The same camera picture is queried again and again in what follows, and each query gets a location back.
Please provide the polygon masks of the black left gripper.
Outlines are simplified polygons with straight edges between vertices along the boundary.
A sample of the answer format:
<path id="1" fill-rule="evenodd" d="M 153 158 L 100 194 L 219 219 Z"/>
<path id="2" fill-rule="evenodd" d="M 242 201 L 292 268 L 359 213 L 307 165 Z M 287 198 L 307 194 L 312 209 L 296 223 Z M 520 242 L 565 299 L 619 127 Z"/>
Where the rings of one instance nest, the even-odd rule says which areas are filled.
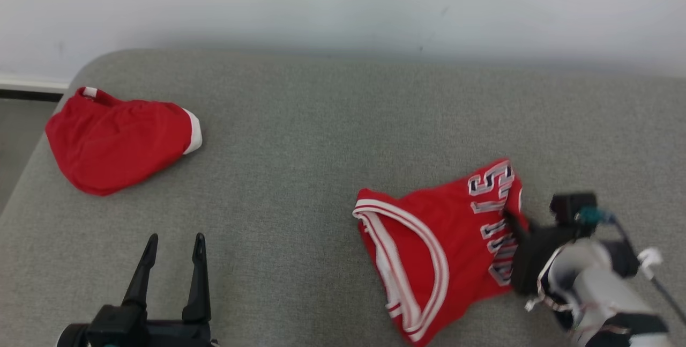
<path id="1" fill-rule="evenodd" d="M 147 318 L 144 309 L 158 242 L 157 234 L 150 235 L 123 297 L 123 306 L 104 305 L 89 324 L 86 337 L 91 347 L 216 347 L 208 324 L 212 313 L 206 239 L 200 232 L 193 247 L 193 274 L 182 320 Z"/>

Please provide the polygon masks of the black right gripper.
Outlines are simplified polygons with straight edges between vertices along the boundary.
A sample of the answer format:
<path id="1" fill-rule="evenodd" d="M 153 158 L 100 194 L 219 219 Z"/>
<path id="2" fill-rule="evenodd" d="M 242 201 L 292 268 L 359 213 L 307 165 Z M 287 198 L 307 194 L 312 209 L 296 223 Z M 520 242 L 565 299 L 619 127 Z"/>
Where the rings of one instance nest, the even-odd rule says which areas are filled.
<path id="1" fill-rule="evenodd" d="M 530 223 L 514 208 L 504 208 L 502 217 L 517 242 L 510 285 L 517 295 L 532 296 L 537 293 L 536 281 L 547 261 L 575 237 L 578 228 Z"/>

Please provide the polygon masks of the red white basketball jersey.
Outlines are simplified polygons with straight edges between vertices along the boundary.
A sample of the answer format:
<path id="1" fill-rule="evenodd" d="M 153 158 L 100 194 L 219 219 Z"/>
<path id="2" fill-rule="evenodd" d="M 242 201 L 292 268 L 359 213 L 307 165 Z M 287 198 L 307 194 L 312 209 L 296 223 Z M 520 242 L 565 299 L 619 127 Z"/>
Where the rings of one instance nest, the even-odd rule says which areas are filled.
<path id="1" fill-rule="evenodd" d="M 413 347 L 426 347 L 473 303 L 511 290 L 518 242 L 506 215 L 528 228 L 522 191 L 502 158 L 402 198 L 358 192 L 352 215 L 384 284 L 385 308 Z"/>

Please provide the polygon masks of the red white basketball shorts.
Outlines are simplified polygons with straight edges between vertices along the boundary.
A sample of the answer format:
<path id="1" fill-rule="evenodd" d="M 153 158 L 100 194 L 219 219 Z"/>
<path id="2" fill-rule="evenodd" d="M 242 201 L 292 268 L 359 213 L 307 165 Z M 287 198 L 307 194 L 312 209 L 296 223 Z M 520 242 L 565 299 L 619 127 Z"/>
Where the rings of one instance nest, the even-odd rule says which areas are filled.
<path id="1" fill-rule="evenodd" d="M 89 195 L 112 195 L 171 166 L 203 144 L 199 119 L 171 102 L 120 100 L 76 90 L 45 127 L 65 178 Z"/>

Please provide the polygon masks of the grey fabric sofa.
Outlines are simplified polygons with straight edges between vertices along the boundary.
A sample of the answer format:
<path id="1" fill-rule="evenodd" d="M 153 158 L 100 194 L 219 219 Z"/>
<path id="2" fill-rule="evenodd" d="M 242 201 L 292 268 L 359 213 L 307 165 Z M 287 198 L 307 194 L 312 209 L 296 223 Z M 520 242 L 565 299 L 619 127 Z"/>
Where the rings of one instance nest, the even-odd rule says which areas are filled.
<path id="1" fill-rule="evenodd" d="M 54 347 L 117 305 L 159 235 L 149 315 L 178 319 L 207 241 L 212 335 L 244 347 L 407 347 L 351 212 L 362 188 L 402 196 L 500 157 L 525 213 L 597 193 L 686 308 L 686 80 L 597 73 L 125 50 L 68 94 L 174 102 L 201 149 L 137 186 L 76 190 L 42 137 L 0 215 L 0 347 Z"/>

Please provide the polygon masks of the black white baseboard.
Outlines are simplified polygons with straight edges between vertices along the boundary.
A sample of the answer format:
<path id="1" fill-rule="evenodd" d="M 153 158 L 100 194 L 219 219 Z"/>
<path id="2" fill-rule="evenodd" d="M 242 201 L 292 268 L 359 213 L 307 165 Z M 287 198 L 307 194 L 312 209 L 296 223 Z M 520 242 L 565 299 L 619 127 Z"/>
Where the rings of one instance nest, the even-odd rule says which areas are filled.
<path id="1" fill-rule="evenodd" d="M 59 102 L 69 83 L 0 73 L 0 99 Z"/>

